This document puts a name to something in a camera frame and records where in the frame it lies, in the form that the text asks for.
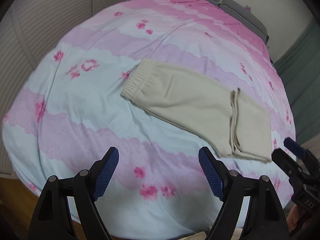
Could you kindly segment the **right hand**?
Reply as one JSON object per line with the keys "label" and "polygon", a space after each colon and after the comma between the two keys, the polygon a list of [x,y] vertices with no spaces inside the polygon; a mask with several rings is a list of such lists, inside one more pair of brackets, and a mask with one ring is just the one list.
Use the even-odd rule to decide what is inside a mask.
{"label": "right hand", "polygon": [[[304,216],[304,210],[301,209],[298,205],[294,204],[293,207],[291,207],[291,209],[289,211],[289,215],[288,215],[288,217],[286,219],[287,226],[288,226],[288,229],[289,229],[290,233],[296,229],[296,227],[298,225],[298,221],[303,216]],[[304,224],[302,225],[300,230],[305,230],[310,225],[312,220],[313,220],[313,217],[311,216],[308,220],[306,220],[304,222]]]}

